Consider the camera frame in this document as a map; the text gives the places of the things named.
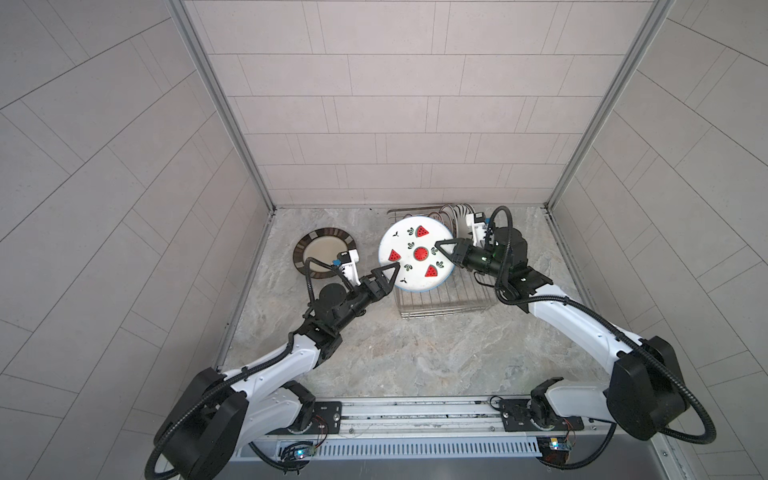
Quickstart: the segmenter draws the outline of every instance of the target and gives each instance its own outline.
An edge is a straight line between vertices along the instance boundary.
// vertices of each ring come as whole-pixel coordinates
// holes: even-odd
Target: watermelon slice design
[[[413,251],[413,258],[417,259],[419,262],[427,260],[427,257],[429,257],[429,250],[424,247],[419,247]]]

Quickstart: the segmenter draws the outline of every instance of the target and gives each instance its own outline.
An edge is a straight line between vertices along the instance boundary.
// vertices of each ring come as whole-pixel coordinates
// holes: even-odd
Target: gray marble surface
[[[492,209],[485,209],[489,214]],[[578,298],[539,207],[512,208],[529,263]],[[239,368],[286,342],[301,325],[306,284],[293,267],[296,242],[321,227],[355,238],[361,275],[379,265],[385,209],[278,210],[225,361]],[[315,280],[315,291],[333,280]],[[403,319],[394,295],[371,305],[342,333],[336,353],[299,380],[319,397],[525,394],[540,382],[606,380],[601,367],[554,327],[500,303],[483,312]]]

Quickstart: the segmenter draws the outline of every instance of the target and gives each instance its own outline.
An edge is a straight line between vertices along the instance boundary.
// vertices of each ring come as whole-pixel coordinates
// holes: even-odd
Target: beige tile wall
[[[678,0],[554,209],[598,309],[670,342],[712,415],[698,480],[768,478],[767,18]]]
[[[540,204],[650,2],[186,5],[279,205]]]
[[[266,219],[162,0],[3,2],[0,478],[143,477]]]

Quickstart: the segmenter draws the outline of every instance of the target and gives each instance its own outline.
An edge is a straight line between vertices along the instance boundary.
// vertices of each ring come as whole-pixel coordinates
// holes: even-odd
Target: metal wire rack
[[[440,221],[454,237],[466,236],[463,214],[474,212],[471,205],[433,205],[431,207],[396,208],[387,211],[390,225],[413,216],[431,217]],[[493,283],[491,277],[479,275],[483,283]],[[432,290],[413,293],[395,289],[395,301],[402,318],[444,316],[485,310],[496,302],[491,289],[478,285],[470,272],[454,268],[451,275]]]

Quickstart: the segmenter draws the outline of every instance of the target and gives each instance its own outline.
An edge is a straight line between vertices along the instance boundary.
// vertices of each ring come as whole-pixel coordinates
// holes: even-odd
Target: watermelon patterned plate
[[[409,292],[425,292],[443,283],[453,263],[435,242],[453,238],[445,225],[429,217],[408,217],[392,225],[379,244],[379,262],[400,263],[395,285]]]

